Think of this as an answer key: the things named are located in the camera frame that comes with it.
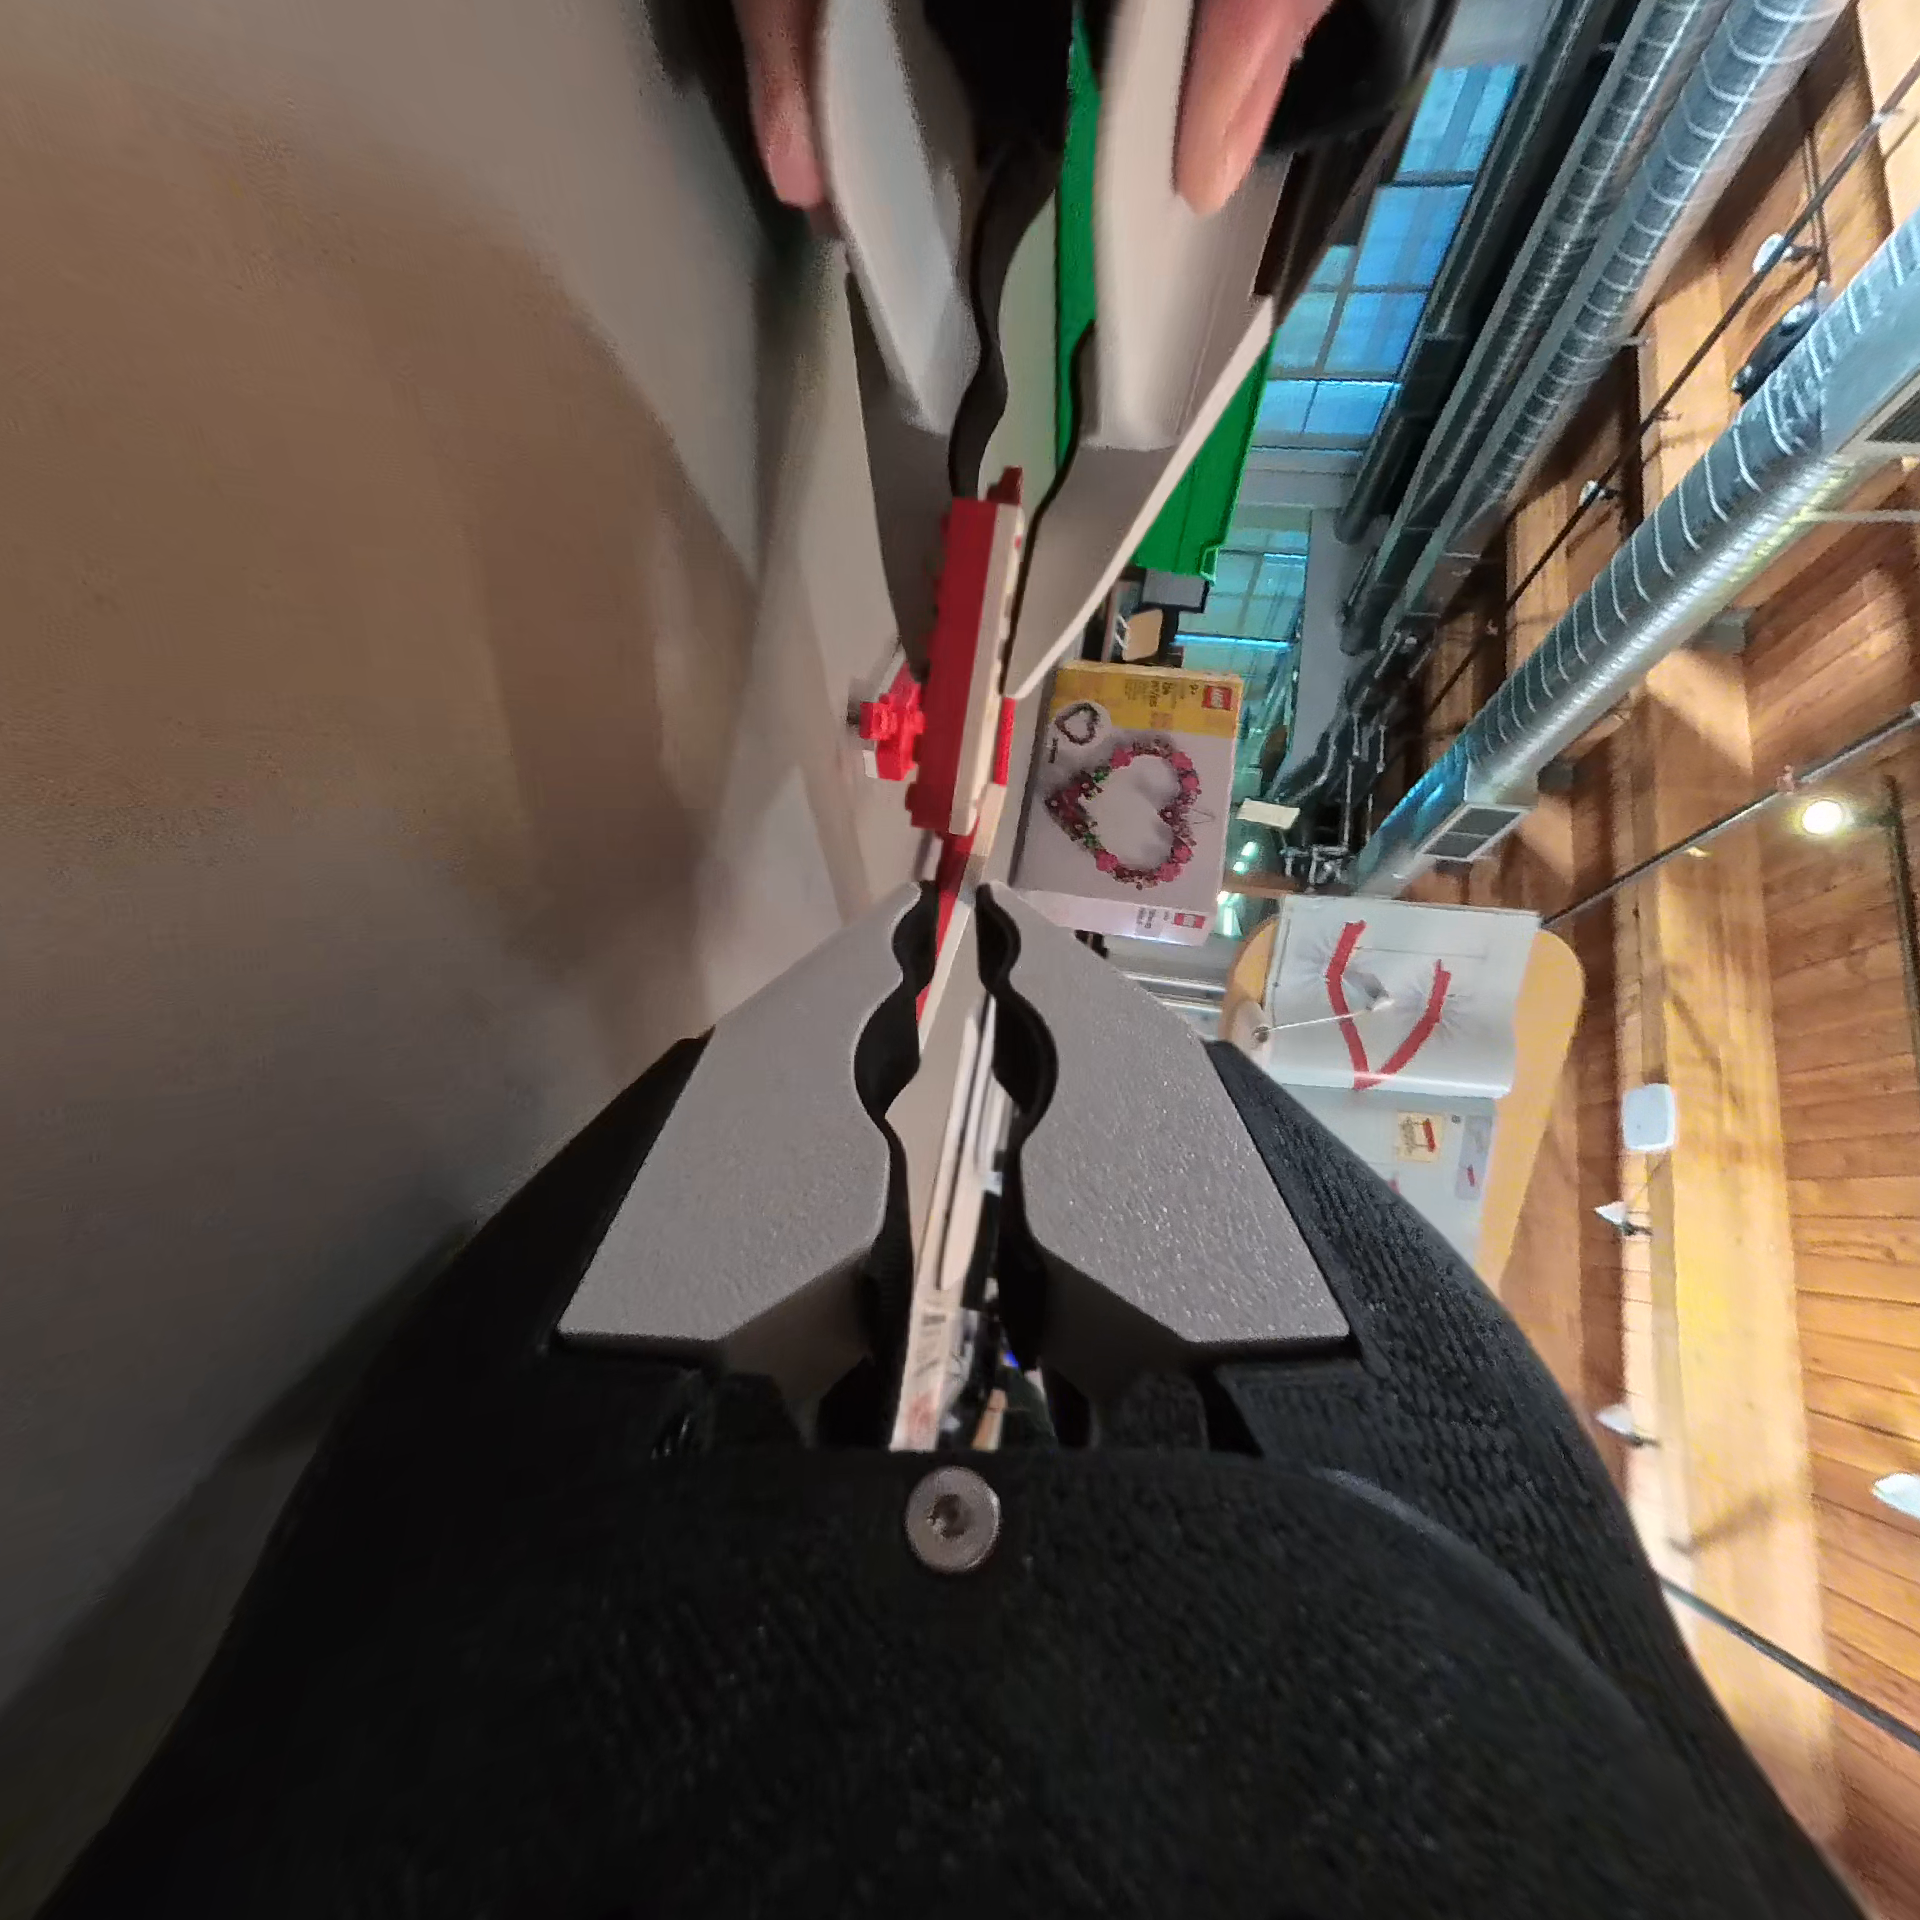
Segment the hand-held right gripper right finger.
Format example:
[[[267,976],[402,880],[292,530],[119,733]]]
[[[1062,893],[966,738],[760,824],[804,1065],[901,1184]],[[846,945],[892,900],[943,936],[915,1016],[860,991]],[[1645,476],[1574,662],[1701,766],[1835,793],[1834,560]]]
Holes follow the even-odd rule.
[[[1020,892],[976,897],[1007,1098],[997,1240],[1012,1356],[1078,1394],[1324,1357],[1348,1316],[1187,1018]]]

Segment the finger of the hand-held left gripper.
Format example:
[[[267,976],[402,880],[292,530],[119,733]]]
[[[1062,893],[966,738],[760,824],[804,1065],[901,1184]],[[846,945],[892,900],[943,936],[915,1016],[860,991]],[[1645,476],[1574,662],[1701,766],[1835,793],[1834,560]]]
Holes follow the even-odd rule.
[[[1192,4],[1110,16],[1095,124],[1092,398],[1062,482],[1029,522],[1004,693],[1034,695],[1114,588],[1272,338],[1258,290],[1290,159],[1212,215],[1172,182]]]
[[[1059,185],[1059,8],[821,4],[819,148],[883,577],[901,644],[928,644],[943,520],[1011,398],[1004,287]]]

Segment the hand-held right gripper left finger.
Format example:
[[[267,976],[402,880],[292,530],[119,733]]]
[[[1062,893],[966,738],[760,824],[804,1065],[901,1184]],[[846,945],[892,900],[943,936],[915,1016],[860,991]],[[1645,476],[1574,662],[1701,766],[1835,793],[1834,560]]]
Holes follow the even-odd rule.
[[[926,885],[907,882],[718,1018],[558,1333],[767,1376],[807,1406],[899,1384],[915,1240],[890,1122],[922,1070]]]

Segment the red L-shaped Lego assembly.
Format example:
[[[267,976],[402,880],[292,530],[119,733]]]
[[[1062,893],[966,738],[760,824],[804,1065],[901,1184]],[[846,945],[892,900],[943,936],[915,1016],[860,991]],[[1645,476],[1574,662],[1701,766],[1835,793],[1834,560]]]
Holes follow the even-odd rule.
[[[968,839],[940,839],[928,865],[935,902],[935,967],[918,998],[918,1086],[940,1122],[907,1164],[915,1278],[895,1410],[887,1448],[932,1453],[966,1442],[976,1376],[994,1368],[988,1333],[991,1228],[1002,1198],[1006,1094],[994,1070],[997,1009],[979,980],[976,892],[988,856]]]

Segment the red and white lego wedge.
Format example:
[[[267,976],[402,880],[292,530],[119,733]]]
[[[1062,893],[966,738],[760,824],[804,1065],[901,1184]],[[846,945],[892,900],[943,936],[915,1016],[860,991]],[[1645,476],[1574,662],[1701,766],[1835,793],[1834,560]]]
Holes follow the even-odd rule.
[[[984,496],[943,516],[907,815],[957,844],[973,834],[997,761],[1004,646],[1023,560],[1023,469],[1006,466]]]

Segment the yellow and white lego box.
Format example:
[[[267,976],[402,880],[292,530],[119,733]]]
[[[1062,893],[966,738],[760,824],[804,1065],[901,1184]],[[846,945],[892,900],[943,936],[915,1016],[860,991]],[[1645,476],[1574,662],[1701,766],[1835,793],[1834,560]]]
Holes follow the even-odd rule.
[[[1068,932],[1202,943],[1231,826],[1242,680],[1068,662],[1039,708],[1012,886]]]

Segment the person's left hand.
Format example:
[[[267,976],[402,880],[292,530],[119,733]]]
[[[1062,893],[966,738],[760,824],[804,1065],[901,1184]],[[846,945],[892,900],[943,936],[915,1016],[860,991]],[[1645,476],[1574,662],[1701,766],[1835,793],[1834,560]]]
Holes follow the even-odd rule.
[[[1198,2],[1190,10],[1172,182],[1199,216],[1248,177],[1292,65],[1328,2]],[[810,101],[814,2],[733,2],[758,162],[779,204],[827,206]]]

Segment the skylight window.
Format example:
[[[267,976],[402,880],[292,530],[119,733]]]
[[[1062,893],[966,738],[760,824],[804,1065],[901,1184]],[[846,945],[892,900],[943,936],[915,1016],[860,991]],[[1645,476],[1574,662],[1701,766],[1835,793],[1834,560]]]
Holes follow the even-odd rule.
[[[1279,479],[1330,482],[1339,506],[1413,377],[1429,300],[1527,69],[1446,64],[1431,77],[1397,167],[1357,236],[1328,248],[1238,394],[1245,422],[1228,530],[1206,553],[1198,639],[1258,650],[1293,639],[1312,551],[1310,502]]]

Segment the green panel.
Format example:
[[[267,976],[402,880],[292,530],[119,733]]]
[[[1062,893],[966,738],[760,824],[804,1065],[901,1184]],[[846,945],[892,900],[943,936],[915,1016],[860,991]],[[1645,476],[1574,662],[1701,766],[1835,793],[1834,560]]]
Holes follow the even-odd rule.
[[[1078,4],[1068,62],[1068,136],[1056,206],[1056,400],[1054,449],[1066,456],[1072,436],[1072,349],[1095,320],[1092,182],[1096,145],[1096,72],[1090,26],[1095,4]],[[1180,482],[1140,537],[1132,565],[1182,574],[1216,572],[1254,441],[1270,345],[1264,345],[1222,415],[1196,449]]]

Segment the white booth with red tape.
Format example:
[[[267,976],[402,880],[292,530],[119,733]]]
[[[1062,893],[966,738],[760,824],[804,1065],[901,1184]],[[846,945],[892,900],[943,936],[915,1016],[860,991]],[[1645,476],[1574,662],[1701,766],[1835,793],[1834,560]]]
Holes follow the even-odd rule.
[[[1536,914],[1295,896],[1216,1029],[1499,1289],[1581,994]]]

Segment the silver round duct pipes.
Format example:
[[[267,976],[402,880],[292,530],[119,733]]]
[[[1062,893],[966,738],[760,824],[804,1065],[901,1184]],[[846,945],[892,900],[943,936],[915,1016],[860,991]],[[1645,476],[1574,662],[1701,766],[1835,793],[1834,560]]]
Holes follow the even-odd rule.
[[[1636,4],[1407,492],[1341,613],[1351,661],[1435,615],[1844,10]]]

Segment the large silver ventilation duct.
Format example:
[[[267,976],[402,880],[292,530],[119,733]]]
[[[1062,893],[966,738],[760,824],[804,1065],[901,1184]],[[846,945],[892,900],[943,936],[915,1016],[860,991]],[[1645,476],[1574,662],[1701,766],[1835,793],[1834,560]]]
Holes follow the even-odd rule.
[[[1910,215],[1386,815],[1351,865],[1356,896],[1399,896],[1459,810],[1527,808],[1562,750],[1867,476],[1916,456],[1916,394]]]

